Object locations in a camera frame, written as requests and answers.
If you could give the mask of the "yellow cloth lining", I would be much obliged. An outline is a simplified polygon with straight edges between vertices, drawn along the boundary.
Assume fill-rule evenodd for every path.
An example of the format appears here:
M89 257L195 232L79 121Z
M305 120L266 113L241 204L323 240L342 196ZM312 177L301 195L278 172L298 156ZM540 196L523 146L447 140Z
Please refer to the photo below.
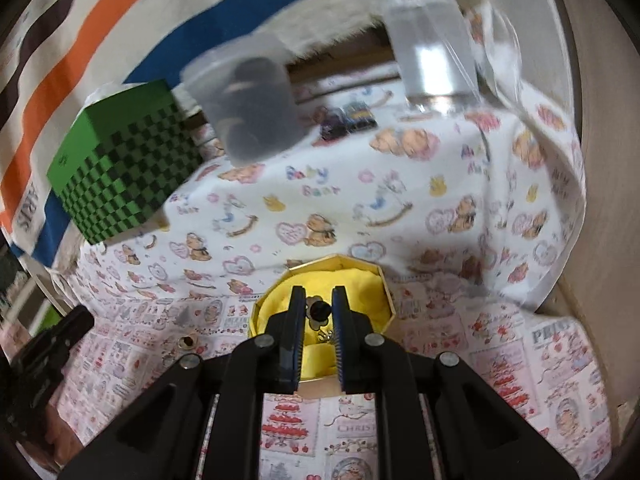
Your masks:
M373 329L378 333L386 329L393 316L385 282L378 271L357 268L307 270L286 274L258 300L252 314L254 335L266 330L267 323L274 314L288 310L294 286L302 286L307 299L320 297L327 304L332 302L334 287L344 286L350 310L367 315ZM336 373L334 344L322 339L322 335L327 335L332 330L332 318L328 319L326 326L318 330L314 330L311 320L305 318L301 380L319 379Z

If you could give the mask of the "striped Paris blanket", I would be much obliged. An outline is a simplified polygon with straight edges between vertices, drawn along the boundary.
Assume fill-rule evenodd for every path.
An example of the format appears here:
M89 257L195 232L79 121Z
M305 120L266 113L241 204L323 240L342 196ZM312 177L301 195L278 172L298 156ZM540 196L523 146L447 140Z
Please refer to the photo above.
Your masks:
M1 231L12 252L53 268L70 218L46 172L85 99L104 84L179 82L208 49L300 0L32 0L1 48ZM326 0L338 33L364 0Z

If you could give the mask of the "gold octagonal jewelry box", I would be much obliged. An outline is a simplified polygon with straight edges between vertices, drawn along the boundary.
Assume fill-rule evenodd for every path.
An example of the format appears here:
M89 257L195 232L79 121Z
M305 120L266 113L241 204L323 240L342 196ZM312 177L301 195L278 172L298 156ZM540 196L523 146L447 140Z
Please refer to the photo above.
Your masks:
M299 273L303 271L321 271L321 270L338 270L343 268L357 268L362 270L370 270L372 272L378 271L378 273L382 276L385 282L385 288L388 295L388 300L390 300L390 306L393 308L393 316L390 322L386 325L386 329L382 331L381 334L389 335L393 333L393 330L396 328L396 309L393 303L392 294L390 293L390 288L387 285L387 281L385 279L385 275L383 270L377 264L372 262L367 262L364 260L352 258L349 256L343 255L332 255L329 257L324 257L319 260L314 260L308 263L301 264L300 266L293 266L291 269L288 269L284 272L284 274L277 278L277 281L271 285L268 290L271 289L272 286L277 284L281 278L284 278L288 273ZM329 318L332 318L331 314L331 304L327 304L320 297L312 297L306 298L306 318L311 320L311 325L314 326L314 330L318 330L322 326L326 326ZM254 320L252 318L252 314L250 315L250 328L248 329L248 334L252 337L257 336L253 334ZM335 349L335 334L334 329L331 333L327 335L322 335L322 339L334 344ZM319 399L325 398L326 396L339 396L342 393L342 388L337 378L337 370L334 375L321 377L319 379L313 380L300 380L299 387L297 393L305 399Z

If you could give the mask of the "clear plastic jar with bands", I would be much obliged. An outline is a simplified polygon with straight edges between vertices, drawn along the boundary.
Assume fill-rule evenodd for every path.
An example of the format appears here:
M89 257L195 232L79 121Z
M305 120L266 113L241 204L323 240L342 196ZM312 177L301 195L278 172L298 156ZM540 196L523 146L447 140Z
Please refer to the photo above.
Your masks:
M285 61L270 32L255 32L194 58L180 73L235 167L262 162L305 136Z

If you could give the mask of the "baby bear print cloth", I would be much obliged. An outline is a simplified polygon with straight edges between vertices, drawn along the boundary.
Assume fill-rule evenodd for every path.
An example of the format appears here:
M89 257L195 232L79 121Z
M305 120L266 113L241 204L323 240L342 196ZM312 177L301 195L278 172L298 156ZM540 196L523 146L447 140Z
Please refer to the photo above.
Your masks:
M572 120L525 81L518 37L489 3L469 11L487 84L461 112L418 113L396 81L330 97L370 107L376 127L306 138L235 167L216 156L137 229L79 247L56 287L70 304L257 294L288 266L334 254L396 274L450 272L536 308L558 280L586 212Z

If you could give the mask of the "pink print bed sheet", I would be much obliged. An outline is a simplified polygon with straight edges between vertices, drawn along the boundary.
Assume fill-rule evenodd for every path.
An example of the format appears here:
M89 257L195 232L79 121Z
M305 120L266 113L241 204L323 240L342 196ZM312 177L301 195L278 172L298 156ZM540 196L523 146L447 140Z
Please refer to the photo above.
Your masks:
M397 333L424 356L454 352L584 479L612 456L608 399L582 326L541 315L465 278L432 273L390 281ZM55 407L81 443L187 353L222 356L246 339L256 295L247 284L84 287L96 324L75 349ZM370 394L305 399L270 394L260 441L265 479L373 479Z

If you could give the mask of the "green checkered tissue box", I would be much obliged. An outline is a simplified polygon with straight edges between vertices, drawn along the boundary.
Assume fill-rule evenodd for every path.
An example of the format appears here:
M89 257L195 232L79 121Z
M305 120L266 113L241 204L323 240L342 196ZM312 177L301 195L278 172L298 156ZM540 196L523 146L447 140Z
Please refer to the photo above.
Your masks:
M85 107L47 177L95 245L148 221L201 163L183 110L167 82L156 80Z

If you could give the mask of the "clear spray bottle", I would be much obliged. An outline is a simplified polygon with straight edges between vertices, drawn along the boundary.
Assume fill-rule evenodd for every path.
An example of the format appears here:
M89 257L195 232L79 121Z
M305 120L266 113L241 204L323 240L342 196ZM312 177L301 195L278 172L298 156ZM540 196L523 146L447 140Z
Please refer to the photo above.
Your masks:
M482 102L458 0L378 0L378 5L410 107L449 115Z

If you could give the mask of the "black hair clips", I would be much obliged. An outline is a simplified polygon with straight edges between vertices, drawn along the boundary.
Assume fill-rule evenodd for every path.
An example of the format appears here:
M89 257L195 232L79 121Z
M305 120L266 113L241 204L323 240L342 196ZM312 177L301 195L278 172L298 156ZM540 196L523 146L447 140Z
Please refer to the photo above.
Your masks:
M370 131L378 126L370 107L352 101L344 107L324 108L319 115L320 139L336 141L352 133Z

